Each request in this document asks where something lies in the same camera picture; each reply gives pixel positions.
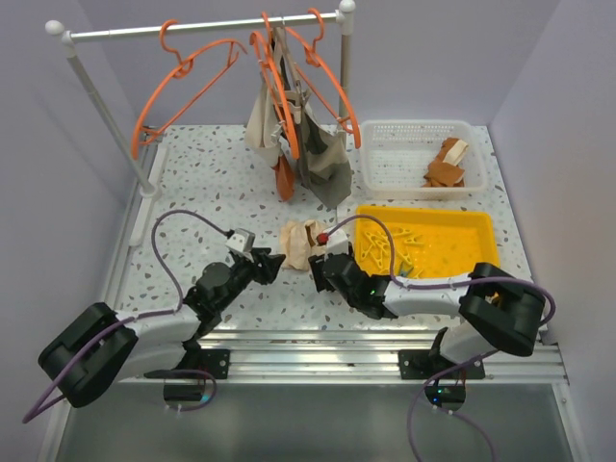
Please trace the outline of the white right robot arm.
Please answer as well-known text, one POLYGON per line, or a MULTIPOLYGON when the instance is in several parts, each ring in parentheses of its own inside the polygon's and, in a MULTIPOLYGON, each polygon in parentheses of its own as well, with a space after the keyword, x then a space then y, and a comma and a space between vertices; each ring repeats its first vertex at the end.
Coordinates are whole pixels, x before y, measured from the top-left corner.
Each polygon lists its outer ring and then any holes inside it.
POLYGON ((348 254, 311 257, 309 266, 319 292, 339 294, 370 319, 459 317, 458 325, 437 334, 428 355, 430 369, 443 378, 492 351, 530 356, 548 300, 539 286, 488 263, 468 274, 419 281, 370 275, 348 254))

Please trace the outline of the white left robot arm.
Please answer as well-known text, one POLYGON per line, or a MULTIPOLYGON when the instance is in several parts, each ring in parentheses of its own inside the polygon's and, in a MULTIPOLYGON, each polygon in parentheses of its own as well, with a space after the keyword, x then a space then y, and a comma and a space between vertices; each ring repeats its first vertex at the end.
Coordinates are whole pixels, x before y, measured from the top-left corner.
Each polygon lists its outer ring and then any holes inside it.
POLYGON ((232 265, 209 264, 179 310, 122 315, 104 302, 92 304, 41 352, 38 365, 75 408, 95 402, 124 378, 194 375, 198 340, 221 323, 251 283, 273 283, 285 257, 254 247, 232 259, 232 265))

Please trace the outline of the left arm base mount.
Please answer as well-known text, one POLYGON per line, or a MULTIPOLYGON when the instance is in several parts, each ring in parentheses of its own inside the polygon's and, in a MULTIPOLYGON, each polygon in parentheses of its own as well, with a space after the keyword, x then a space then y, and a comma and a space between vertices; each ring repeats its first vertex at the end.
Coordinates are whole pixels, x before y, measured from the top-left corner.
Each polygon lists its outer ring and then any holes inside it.
POLYGON ((175 369, 165 374, 164 400, 169 405, 196 406, 209 402, 216 388, 214 382, 227 378, 229 366, 229 349, 188 352, 175 369))

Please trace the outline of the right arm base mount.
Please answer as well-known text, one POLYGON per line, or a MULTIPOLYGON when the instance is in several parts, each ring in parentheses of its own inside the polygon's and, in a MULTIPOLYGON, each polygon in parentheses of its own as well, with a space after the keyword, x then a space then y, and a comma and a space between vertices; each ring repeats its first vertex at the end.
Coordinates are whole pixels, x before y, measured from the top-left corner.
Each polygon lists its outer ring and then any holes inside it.
POLYGON ((466 401, 468 380, 485 378, 481 361, 457 368, 447 359, 433 356, 427 349, 402 349, 398 352, 398 367, 403 380, 428 381, 424 389, 426 399, 431 405, 450 411, 459 410, 466 401))

